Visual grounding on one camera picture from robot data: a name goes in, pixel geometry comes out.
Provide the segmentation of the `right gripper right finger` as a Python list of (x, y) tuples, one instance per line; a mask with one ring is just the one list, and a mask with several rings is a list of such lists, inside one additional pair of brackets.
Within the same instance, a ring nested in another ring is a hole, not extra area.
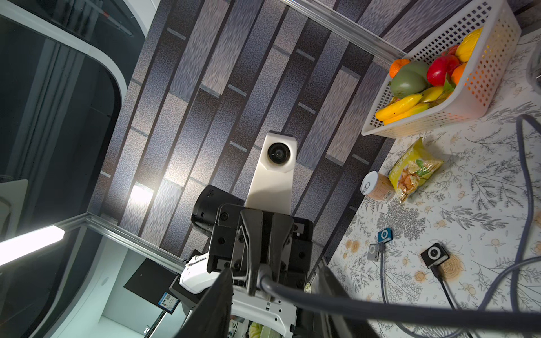
[(328, 266), (319, 269), (318, 293), (325, 297), (324, 318), (331, 337), (379, 337), (366, 318), (356, 310), (353, 300)]

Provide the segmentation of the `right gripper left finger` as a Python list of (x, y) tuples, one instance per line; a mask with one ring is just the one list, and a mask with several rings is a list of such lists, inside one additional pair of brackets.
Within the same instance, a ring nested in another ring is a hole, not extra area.
[(223, 270), (174, 337), (227, 337), (232, 308), (232, 273)]

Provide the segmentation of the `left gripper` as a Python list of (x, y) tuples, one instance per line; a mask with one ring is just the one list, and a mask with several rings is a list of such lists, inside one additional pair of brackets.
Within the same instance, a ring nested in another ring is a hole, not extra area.
[(207, 272), (229, 268), (248, 296), (256, 294), (261, 269), (273, 281), (301, 290), (309, 274), (313, 231), (308, 219), (223, 204), (214, 220)]

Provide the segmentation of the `blue mp3 player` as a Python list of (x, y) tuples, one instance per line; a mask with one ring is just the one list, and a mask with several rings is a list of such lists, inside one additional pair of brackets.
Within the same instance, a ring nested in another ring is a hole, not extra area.
[(377, 233), (378, 243), (386, 243), (393, 240), (393, 231), (391, 228), (384, 228)]

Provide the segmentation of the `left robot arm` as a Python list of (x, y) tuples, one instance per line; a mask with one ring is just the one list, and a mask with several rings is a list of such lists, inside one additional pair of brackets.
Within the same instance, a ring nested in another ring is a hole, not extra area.
[(210, 233), (207, 253), (196, 253), (170, 287), (199, 303), (222, 271), (232, 274), (231, 314), (294, 337), (298, 309), (257, 288), (260, 268), (278, 283), (301, 290), (307, 281), (314, 224), (257, 211), (217, 187), (204, 188), (194, 205), (194, 227)]

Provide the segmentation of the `grey mp3 player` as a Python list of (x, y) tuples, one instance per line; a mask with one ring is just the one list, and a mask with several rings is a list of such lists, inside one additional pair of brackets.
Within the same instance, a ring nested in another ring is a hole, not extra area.
[(367, 259), (369, 261), (377, 262), (380, 260), (380, 245), (370, 244), (367, 252)]

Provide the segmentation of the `pull-tab food can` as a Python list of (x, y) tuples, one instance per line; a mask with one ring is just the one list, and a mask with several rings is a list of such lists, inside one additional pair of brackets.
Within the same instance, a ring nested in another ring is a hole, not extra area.
[(389, 178), (376, 171), (368, 173), (362, 181), (361, 193), (375, 201), (390, 201), (395, 195), (395, 188)]

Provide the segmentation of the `yellow corn chips bag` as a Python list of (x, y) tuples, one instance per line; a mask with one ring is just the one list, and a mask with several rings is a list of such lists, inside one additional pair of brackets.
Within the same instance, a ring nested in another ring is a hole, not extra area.
[(408, 148), (390, 170), (388, 178), (400, 203), (424, 185), (444, 161), (429, 152), (420, 137)]

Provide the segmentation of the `yellow plastic banana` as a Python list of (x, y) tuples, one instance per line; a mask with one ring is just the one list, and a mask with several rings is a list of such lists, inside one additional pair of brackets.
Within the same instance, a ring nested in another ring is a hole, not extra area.
[(393, 104), (381, 109), (376, 113), (376, 118), (384, 125), (403, 120), (413, 115), (424, 112), (429, 108), (428, 103), (421, 103), (422, 94), (412, 94)]

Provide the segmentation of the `orange plastic tangerine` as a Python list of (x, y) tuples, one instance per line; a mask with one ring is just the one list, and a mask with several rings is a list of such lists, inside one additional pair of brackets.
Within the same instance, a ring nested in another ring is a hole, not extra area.
[(392, 79), (399, 73), (399, 71), (406, 65), (410, 63), (408, 59), (398, 59), (395, 60), (390, 66), (389, 75)]

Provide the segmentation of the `green plastic mango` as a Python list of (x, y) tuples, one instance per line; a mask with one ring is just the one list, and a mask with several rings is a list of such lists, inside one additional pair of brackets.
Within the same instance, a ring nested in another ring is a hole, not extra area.
[(430, 86), (427, 80), (428, 69), (429, 65), (420, 61), (403, 66), (390, 82), (394, 97), (403, 99), (426, 90)]

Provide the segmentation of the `yellow plastic corn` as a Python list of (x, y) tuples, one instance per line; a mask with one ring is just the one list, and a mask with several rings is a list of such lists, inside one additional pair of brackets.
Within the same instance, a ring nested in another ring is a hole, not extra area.
[(465, 36), (455, 52), (455, 56), (460, 62), (466, 63), (469, 61), (482, 32), (483, 28), (479, 28)]

